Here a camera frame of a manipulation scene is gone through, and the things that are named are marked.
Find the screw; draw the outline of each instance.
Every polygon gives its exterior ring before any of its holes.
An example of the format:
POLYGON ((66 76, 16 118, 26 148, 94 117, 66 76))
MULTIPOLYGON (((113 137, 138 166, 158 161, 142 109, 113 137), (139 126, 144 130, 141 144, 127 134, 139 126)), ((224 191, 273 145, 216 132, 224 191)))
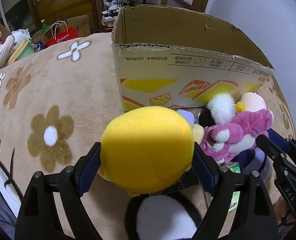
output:
POLYGON ((255 177, 259 177, 259 172, 258 171, 252 171, 251 174, 254 175, 255 177))
POLYGON ((220 166, 219 169, 222 171, 222 172, 227 172, 228 171, 228 168, 226 166, 220 166))
POLYGON ((33 176, 35 178, 39 178, 41 175, 42 175, 42 172, 41 171, 36 171, 33 176))
POLYGON ((66 171, 67 173, 72 172, 72 171, 73 171, 73 166, 67 166, 67 167, 65 168, 65 171, 66 171))

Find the blue gripper pad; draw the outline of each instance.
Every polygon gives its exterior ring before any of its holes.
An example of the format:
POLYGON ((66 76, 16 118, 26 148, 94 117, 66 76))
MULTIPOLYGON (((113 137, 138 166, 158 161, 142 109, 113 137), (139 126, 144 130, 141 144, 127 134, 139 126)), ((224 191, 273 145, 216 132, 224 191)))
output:
POLYGON ((289 143, 280 134, 276 133, 273 129, 268 130, 269 139, 274 142, 285 153, 289 153, 289 143))
POLYGON ((75 165, 75 182, 79 197, 90 190, 100 164, 100 143, 96 142, 89 153, 75 165))
POLYGON ((212 196, 215 196, 217 184, 219 182, 219 173, 216 169, 218 164, 212 157, 207 156, 196 142, 192 166, 204 190, 212 196))

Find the white flower print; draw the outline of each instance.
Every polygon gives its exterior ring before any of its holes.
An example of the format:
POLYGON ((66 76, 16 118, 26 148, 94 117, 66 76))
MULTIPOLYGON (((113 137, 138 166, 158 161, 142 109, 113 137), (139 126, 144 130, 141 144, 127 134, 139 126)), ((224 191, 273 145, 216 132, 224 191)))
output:
POLYGON ((78 59, 80 59, 80 56, 81 56, 79 50, 88 47, 90 44, 91 44, 91 41, 85 41, 82 44, 78 44, 78 41, 75 41, 70 46, 70 50, 58 55, 57 59, 62 59, 62 58, 65 58, 65 57, 72 56, 71 60, 72 61, 77 61, 78 59))
POLYGON ((3 73, 3 72, 0 73, 0 88, 1 88, 1 81, 4 79, 5 75, 6 75, 6 72, 5 73, 3 73))

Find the yellow plush toy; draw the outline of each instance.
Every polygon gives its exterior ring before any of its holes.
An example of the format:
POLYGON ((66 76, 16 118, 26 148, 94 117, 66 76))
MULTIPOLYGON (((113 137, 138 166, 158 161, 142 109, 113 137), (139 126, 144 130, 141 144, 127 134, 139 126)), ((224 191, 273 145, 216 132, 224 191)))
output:
POLYGON ((192 127, 184 117, 161 106, 143 107, 109 123, 98 173, 130 196, 160 192, 190 169, 193 150, 192 127))

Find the purple plush toy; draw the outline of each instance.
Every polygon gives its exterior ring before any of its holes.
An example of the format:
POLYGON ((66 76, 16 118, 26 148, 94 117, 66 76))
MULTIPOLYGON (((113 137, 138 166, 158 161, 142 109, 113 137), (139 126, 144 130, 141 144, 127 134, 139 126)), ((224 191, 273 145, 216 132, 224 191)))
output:
POLYGON ((267 109, 241 112, 230 123, 209 127, 200 147, 217 163, 228 163, 240 152, 254 149, 258 135, 268 136, 272 122, 273 113, 267 109))

